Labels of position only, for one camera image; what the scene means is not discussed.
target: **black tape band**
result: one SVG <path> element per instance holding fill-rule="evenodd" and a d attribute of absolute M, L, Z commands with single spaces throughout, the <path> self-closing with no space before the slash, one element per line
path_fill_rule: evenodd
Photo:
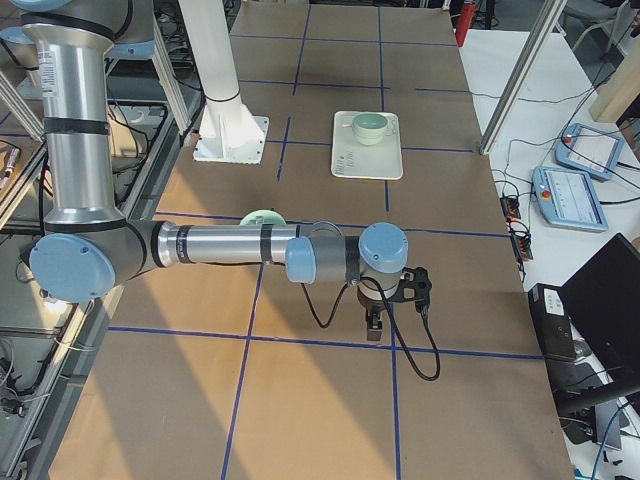
<path fill-rule="evenodd" d="M 57 13 L 25 13 L 20 17 L 23 26 L 32 23 L 42 23 L 45 25 L 58 25 L 60 27 L 78 28 L 87 32 L 96 33 L 109 40 L 114 40 L 113 30 L 100 25 L 99 23 L 82 20 L 80 18 L 58 15 Z"/>
<path fill-rule="evenodd" d="M 111 222 L 102 223 L 47 223 L 44 227 L 48 233 L 92 233 L 92 232 L 106 232 L 108 230 L 115 230 L 117 228 L 126 227 L 127 221 L 114 220 Z"/>
<path fill-rule="evenodd" d="M 211 100 L 212 102 L 217 102 L 217 103 L 224 103 L 224 102 L 230 102 L 234 98 L 237 98 L 239 95 L 240 95 L 240 90 L 238 90 L 238 93 L 236 93 L 233 97 L 225 98 L 224 100 L 216 100 L 215 98 L 211 98 L 211 97 L 207 97 L 207 100 Z"/>
<path fill-rule="evenodd" d="M 136 227 L 134 227 L 130 223 L 127 223 L 125 226 L 129 230 L 131 230 L 133 234 L 136 236 L 136 238 L 138 239 L 138 242 L 140 242 L 140 248 L 142 249 L 142 262 L 140 263 L 140 268 L 138 268 L 138 271 L 136 272 L 136 275 L 135 275 L 135 276 L 138 276 L 140 275 L 140 272 L 142 272 L 142 269 L 144 268 L 144 266 L 147 264 L 147 242 L 144 241 L 144 237 Z"/>
<path fill-rule="evenodd" d="M 165 268 L 162 260 L 160 260 L 160 253 L 158 252 L 158 236 L 160 235 L 162 225 L 164 225 L 164 222 L 156 222 L 153 230 L 151 230 L 151 257 L 158 268 Z"/>
<path fill-rule="evenodd" d="M 44 133 L 91 133 L 109 135 L 109 123 L 78 118 L 45 117 Z"/>
<path fill-rule="evenodd" d="M 273 225 L 262 225 L 260 230 L 260 258 L 262 263 L 273 263 L 271 256 L 271 233 Z"/>
<path fill-rule="evenodd" d="M 359 237 L 345 237 L 345 280 L 348 285 L 360 281 L 360 248 Z"/>
<path fill-rule="evenodd" d="M 187 240 L 191 227 L 193 227 L 193 225 L 183 225 L 178 228 L 178 234 L 176 235 L 176 254 L 178 255 L 178 261 L 180 263 L 193 263 L 187 251 Z"/>

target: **cable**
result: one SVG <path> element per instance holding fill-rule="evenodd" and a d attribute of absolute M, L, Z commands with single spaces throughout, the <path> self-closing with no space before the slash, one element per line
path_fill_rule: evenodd
<path fill-rule="evenodd" d="M 607 202 L 607 201 L 602 201 L 600 202 L 600 205 L 603 206 L 607 206 L 607 205 L 624 205 L 625 203 L 631 203 L 631 202 L 637 202 L 638 200 L 640 200 L 640 197 L 635 197 L 635 198 L 627 198 L 626 200 L 619 200 L 617 202 Z"/>
<path fill-rule="evenodd" d="M 577 95 L 572 95 L 571 97 L 561 98 L 560 100 L 536 100 L 536 99 L 533 99 L 533 98 L 518 98 L 517 100 L 520 100 L 522 102 L 530 102 L 530 103 L 558 104 L 558 103 L 566 102 L 567 100 L 573 100 L 575 98 L 579 98 L 582 95 L 588 93 L 592 88 L 593 87 L 589 87 L 589 89 L 585 90 L 584 92 L 580 92 Z M 469 92 L 469 93 L 471 93 L 471 95 L 473 95 L 474 97 L 488 97 L 488 98 L 494 98 L 494 99 L 502 98 L 501 95 L 489 95 L 488 93 L 476 93 L 476 92 Z"/>
<path fill-rule="evenodd" d="M 398 328 L 395 316 L 393 314 L 393 309 L 391 308 L 391 305 L 389 304 L 389 300 L 384 294 L 384 289 L 382 288 L 382 285 L 380 285 L 380 283 L 375 278 L 372 278 L 372 277 L 362 277 L 361 280 L 373 283 L 376 289 L 378 290 L 378 293 L 380 294 L 380 298 L 382 299 L 382 303 L 384 304 L 384 308 L 387 311 L 387 315 L 389 315 L 389 322 L 391 323 L 391 328 L 396 334 L 396 337 L 398 337 L 398 341 L 400 342 L 402 351 L 407 357 L 407 360 L 409 361 L 411 368 L 413 368 L 413 371 L 416 372 L 416 375 L 418 375 L 418 377 L 420 377 L 422 380 L 425 380 L 427 382 L 433 382 L 437 380 L 438 377 L 440 377 L 440 352 L 438 350 L 438 347 L 436 346 L 435 340 L 433 339 L 433 335 L 431 334 L 431 329 L 429 328 L 429 315 L 427 310 L 428 307 L 424 306 L 420 310 L 420 317 L 422 318 L 422 325 L 427 334 L 427 337 L 429 337 L 429 342 L 431 343 L 431 347 L 433 348 L 433 355 L 436 363 L 436 371 L 432 376 L 429 376 L 423 373 L 422 370 L 420 370 L 420 368 L 416 364 L 416 361 L 413 358 L 413 355 L 411 354 L 409 347 L 407 347 L 407 344 L 405 343 L 404 338 L 400 333 L 400 329 Z"/>
<path fill-rule="evenodd" d="M 302 291 L 304 292 L 304 297 L 307 299 L 307 304 L 309 305 L 309 310 L 311 310 L 311 315 L 313 315 L 313 319 L 316 321 L 316 323 L 318 324 L 318 326 L 320 328 L 329 327 L 329 325 L 331 325 L 331 322 L 333 322 L 333 318 L 336 315 L 336 311 L 338 310 L 338 305 L 340 305 L 340 300 L 342 300 L 342 296 L 344 295 L 344 292 L 346 292 L 347 287 L 349 285 L 345 283 L 342 286 L 342 288 L 340 289 L 340 292 L 338 293 L 338 296 L 336 297 L 336 301 L 333 302 L 333 308 L 331 309 L 331 314 L 329 315 L 329 318 L 327 319 L 327 321 L 325 323 L 322 323 L 322 321 L 318 317 L 318 314 L 316 313 L 316 309 L 313 308 L 313 302 L 311 301 L 311 298 L 309 297 L 309 292 L 307 291 L 307 286 L 304 283 L 301 283 L 300 286 L 302 287 Z"/>
<path fill-rule="evenodd" d="M 187 82 L 180 80 L 178 77 L 174 76 L 173 77 L 175 79 L 176 82 L 178 82 L 180 85 L 184 85 L 187 88 L 190 88 L 191 90 L 195 90 L 196 92 L 202 92 L 202 87 L 195 87 L 193 85 L 188 84 Z"/>
<path fill-rule="evenodd" d="M 11 238 L 13 238 L 13 233 L 8 234 L 6 237 L 2 239 L 2 241 L 0 242 L 0 247 L 4 245 L 7 241 L 11 240 Z"/>
<path fill-rule="evenodd" d="M 42 398 L 47 398 L 50 397 L 51 394 L 50 393 L 44 393 L 42 395 L 38 395 L 37 397 L 31 397 L 31 398 L 27 398 L 27 399 L 20 399 L 20 403 L 28 403 L 28 402 L 35 402 L 36 400 L 40 400 Z"/>
<path fill-rule="evenodd" d="M 594 376 L 599 375 L 601 373 L 608 373 L 608 372 L 611 372 L 612 370 L 619 370 L 621 368 L 624 368 L 624 365 L 618 365 L 617 367 L 605 368 L 605 369 L 600 370 L 598 372 L 593 372 L 593 373 L 587 375 L 586 377 L 582 378 L 581 380 L 578 380 L 577 382 L 570 383 L 569 385 L 564 385 L 562 387 L 558 387 L 555 390 L 553 390 L 551 393 L 556 393 L 556 392 L 558 392 L 560 390 L 566 390 L 569 387 L 574 387 L 576 385 L 580 385 L 582 382 L 584 382 L 585 380 L 590 379 L 591 377 L 594 377 Z"/>
<path fill-rule="evenodd" d="M 20 275 L 18 275 L 18 268 L 20 268 L 20 265 L 22 265 L 24 262 L 22 261 L 22 259 L 18 260 L 18 263 L 16 264 L 16 280 L 19 281 L 20 283 L 26 285 L 27 283 L 31 283 L 35 280 L 34 277 L 31 278 L 20 278 Z"/>
<path fill-rule="evenodd" d="M 9 376 L 13 371 L 13 362 L 15 358 L 14 358 L 14 351 L 13 351 L 13 342 L 11 342 L 10 339 L 4 338 L 4 337 L 0 337 L 0 341 L 6 342 L 5 345 L 9 346 L 8 350 L 9 350 L 9 355 L 11 356 L 11 361 L 9 362 L 9 369 L 5 372 L 4 376 L 2 377 L 2 380 L 0 380 L 0 387 L 2 387 L 7 383 L 7 380 L 9 379 Z"/>
<path fill-rule="evenodd" d="M 44 237 L 44 177 L 49 168 L 49 152 L 45 151 L 42 156 L 42 168 L 40 170 L 40 181 L 38 182 L 38 222 L 40 223 L 40 234 Z"/>
<path fill-rule="evenodd" d="M 640 172 L 640 167 L 634 167 L 633 165 L 629 165 L 628 163 L 618 162 L 618 165 L 624 168 L 628 168 L 630 170 L 636 170 Z"/>
<path fill-rule="evenodd" d="M 581 423 L 582 425 L 586 425 L 588 427 L 591 426 L 591 424 L 589 422 L 585 422 L 584 420 L 579 420 L 577 418 L 572 418 L 572 417 L 558 417 L 560 420 L 567 420 L 569 422 L 576 422 L 576 423 Z M 567 423 L 564 427 L 562 427 L 563 429 L 568 427 L 569 424 Z"/>
<path fill-rule="evenodd" d="M 516 186 L 515 183 L 510 182 L 509 180 L 494 180 L 493 183 L 502 183 L 502 195 L 504 196 L 504 187 L 507 185 L 511 185 L 513 188 L 516 189 L 516 197 L 520 196 L 520 190 L 518 189 L 518 187 Z"/>
<path fill-rule="evenodd" d="M 620 175 L 618 172 L 613 171 L 612 169 L 610 169 L 609 167 L 605 167 L 604 165 L 596 162 L 595 160 L 591 160 L 589 157 L 586 157 L 584 155 L 582 155 L 580 152 L 577 152 L 576 150 L 574 150 L 573 148 L 571 148 L 569 145 L 567 145 L 566 143 L 563 143 L 562 145 L 565 146 L 565 148 L 568 148 L 569 150 L 571 150 L 573 153 L 575 153 L 576 155 L 578 155 L 579 157 L 584 158 L 585 160 L 587 160 L 590 163 L 593 163 L 594 165 L 597 165 L 599 167 L 601 167 L 603 170 L 606 170 L 607 172 L 611 173 L 612 175 L 615 175 L 616 177 L 618 177 L 620 180 L 628 183 L 629 185 L 631 185 L 632 187 L 637 188 L 638 190 L 640 190 L 640 185 L 632 182 L 631 180 L 628 180 L 627 178 L 623 177 L 622 175 Z"/>
<path fill-rule="evenodd" d="M 67 350 L 73 350 L 74 352 L 95 352 L 96 351 L 96 349 L 94 347 L 85 347 L 83 345 L 81 345 L 80 347 L 73 347 L 73 346 L 71 346 L 70 343 L 63 343 L 60 340 L 58 340 L 57 338 L 55 339 L 55 342 L 58 345 L 60 345 L 61 347 L 64 347 Z"/>
<path fill-rule="evenodd" d="M 6 145 L 9 145 L 10 147 L 17 148 L 18 150 L 22 151 L 22 149 L 19 146 L 17 146 L 15 143 L 8 142 L 8 141 L 3 140 L 1 138 L 0 138 L 0 142 L 4 143 Z"/>
<path fill-rule="evenodd" d="M 593 471 L 591 472 L 590 480 L 596 480 L 596 471 L 598 470 L 598 463 L 600 463 L 600 457 L 602 456 L 602 452 L 604 451 L 604 446 L 607 443 L 607 439 L 609 438 L 609 432 L 611 431 L 611 426 L 613 425 L 614 420 L 618 418 L 622 410 L 624 410 L 628 406 L 629 406 L 629 402 L 620 405 L 620 407 L 618 407 L 618 410 L 616 410 L 616 413 L 614 413 L 611 416 L 611 420 L 609 420 L 609 423 L 607 424 L 607 428 L 604 431 L 604 437 L 602 438 L 602 443 L 600 444 L 600 448 L 598 449 L 598 454 L 596 455 L 596 460 L 593 464 Z"/>
<path fill-rule="evenodd" d="M 213 265 L 215 267 L 248 267 L 252 265 L 262 265 L 262 262 L 237 262 L 237 263 L 225 263 L 225 262 L 202 262 L 204 265 Z"/>

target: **silver cylinder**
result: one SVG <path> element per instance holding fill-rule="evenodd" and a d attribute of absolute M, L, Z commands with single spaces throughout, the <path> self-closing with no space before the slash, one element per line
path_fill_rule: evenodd
<path fill-rule="evenodd" d="M 392 297 L 393 294 L 396 293 L 396 290 L 398 290 L 398 284 L 400 283 L 402 271 L 397 273 L 381 273 L 369 266 L 363 260 L 360 260 L 360 268 L 361 277 L 375 278 L 382 287 L 382 290 L 384 290 L 384 296 L 386 298 Z M 373 284 L 373 282 L 362 280 L 358 284 L 358 290 L 360 290 L 364 296 L 370 298 L 371 300 L 382 300 L 380 292 L 378 291 L 378 288 Z"/>
<path fill-rule="evenodd" d="M 36 42 L 45 117 L 107 122 L 104 55 L 111 40 L 77 28 L 29 24 Z M 54 207 L 47 224 L 121 220 L 115 207 L 109 137 L 97 133 L 48 133 Z"/>
<path fill-rule="evenodd" d="M 158 234 L 158 257 L 165 267 L 178 262 L 262 262 L 268 249 L 274 263 L 284 263 L 287 242 L 297 231 L 295 225 L 273 226 L 267 241 L 259 225 L 178 227 L 165 222 Z"/>

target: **white pillar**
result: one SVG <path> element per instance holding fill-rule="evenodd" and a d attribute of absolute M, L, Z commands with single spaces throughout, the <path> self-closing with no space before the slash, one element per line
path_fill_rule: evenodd
<path fill-rule="evenodd" d="M 180 0 L 207 97 L 195 160 L 260 163 L 269 120 L 242 103 L 221 0 Z"/>

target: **grid line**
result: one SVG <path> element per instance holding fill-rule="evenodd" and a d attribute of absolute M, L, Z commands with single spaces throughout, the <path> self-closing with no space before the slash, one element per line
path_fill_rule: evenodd
<path fill-rule="evenodd" d="M 288 37 L 288 36 L 278 36 L 278 35 L 246 35 L 246 34 L 233 34 L 230 37 L 237 38 L 268 38 L 274 40 L 308 40 L 314 42 L 344 42 L 344 43 L 380 43 L 379 40 L 353 40 L 348 38 L 315 38 L 315 37 Z M 421 45 L 425 47 L 456 47 L 455 43 L 441 43 L 441 42 L 401 42 L 401 41 L 391 41 L 386 40 L 382 42 L 384 44 L 389 45 Z"/>
<path fill-rule="evenodd" d="M 282 178 L 282 168 L 284 167 L 284 155 L 287 151 L 287 140 L 289 139 L 289 128 L 291 127 L 291 117 L 287 117 L 287 126 L 284 130 L 284 141 L 282 142 L 282 151 L 280 152 L 280 164 L 278 165 L 278 173 L 276 178 L 278 182 Z"/>
<path fill-rule="evenodd" d="M 300 56 L 298 57 L 298 68 L 296 69 L 295 83 L 293 84 L 292 96 L 296 96 L 296 90 L 298 89 L 298 79 L 300 78 L 300 66 L 302 65 L 302 54 L 304 53 L 304 44 L 307 38 L 307 30 L 309 29 L 309 19 L 311 18 L 311 5 L 307 9 L 307 21 L 304 24 L 304 32 L 302 34 L 302 45 L 300 45 Z"/>
<path fill-rule="evenodd" d="M 243 217 L 229 216 L 229 215 L 208 215 L 204 213 L 180 213 L 180 212 L 165 212 L 165 211 L 157 211 L 156 215 L 167 215 L 171 217 L 186 217 L 186 218 L 207 218 L 211 220 L 234 220 L 240 221 Z M 311 225 L 315 222 L 309 220 L 287 220 L 287 223 L 293 225 Z M 337 227 L 340 228 L 359 228 L 364 230 L 368 227 L 368 225 L 359 225 L 355 223 L 336 223 Z M 409 227 L 400 227 L 405 232 L 416 232 L 416 233 L 434 233 L 438 235 L 461 235 L 467 237 L 489 237 L 489 238 L 511 238 L 508 233 L 489 233 L 489 232 L 465 232 L 465 231 L 457 231 L 457 230 L 439 230 L 433 228 L 409 228 Z"/>
<path fill-rule="evenodd" d="M 155 329 L 148 327 L 130 327 L 130 326 L 110 326 L 109 331 L 120 333 L 144 333 L 151 335 L 175 335 L 175 336 L 190 336 L 190 337 L 209 337 L 220 338 L 227 340 L 246 340 L 253 342 L 271 342 L 282 344 L 294 344 L 294 345 L 308 345 L 319 347 L 336 347 L 336 348 L 353 348 L 359 350 L 379 350 L 379 351 L 396 351 L 403 352 L 402 347 L 397 345 L 378 345 L 374 343 L 355 343 L 355 342 L 338 342 L 333 340 L 314 340 L 305 338 L 285 338 L 285 337 L 267 337 L 261 335 L 238 335 L 229 333 L 215 333 L 215 332 L 197 332 L 188 330 L 171 330 L 171 329 Z M 408 347 L 412 353 L 434 353 L 432 348 L 423 347 Z M 451 348 L 439 348 L 438 351 L 441 354 L 462 356 L 462 357 L 489 357 L 500 358 L 509 360 L 544 360 L 541 355 L 531 355 L 522 353 L 506 353 L 506 352 L 481 352 L 477 350 L 456 350 Z"/>
<path fill-rule="evenodd" d="M 402 480 L 402 447 L 400 443 L 400 402 L 398 400 L 398 359 L 396 335 L 391 330 L 391 385 L 393 391 L 393 434 L 396 453 L 396 480 Z"/>
<path fill-rule="evenodd" d="M 231 458 L 231 446 L 233 444 L 233 434 L 235 432 L 236 420 L 238 418 L 238 411 L 240 409 L 240 397 L 242 395 L 242 386 L 244 383 L 244 376 L 247 369 L 247 359 L 249 358 L 249 346 L 251 345 L 251 333 L 253 331 L 253 322 L 256 318 L 256 308 L 258 306 L 258 297 L 260 295 L 260 287 L 262 286 L 262 273 L 264 271 L 264 265 L 260 265 L 260 271 L 258 272 L 258 280 L 256 281 L 256 291 L 253 297 L 253 307 L 251 309 L 251 318 L 249 319 L 249 327 L 247 329 L 247 339 L 244 344 L 244 352 L 242 354 L 242 365 L 240 367 L 240 375 L 238 376 L 238 388 L 236 390 L 236 398 L 233 403 L 233 413 L 231 414 L 231 423 L 229 424 L 229 435 L 227 436 L 227 447 L 224 452 L 224 462 L 222 464 L 222 472 L 220 474 L 220 480 L 227 478 L 227 471 L 229 468 L 229 460 Z"/>

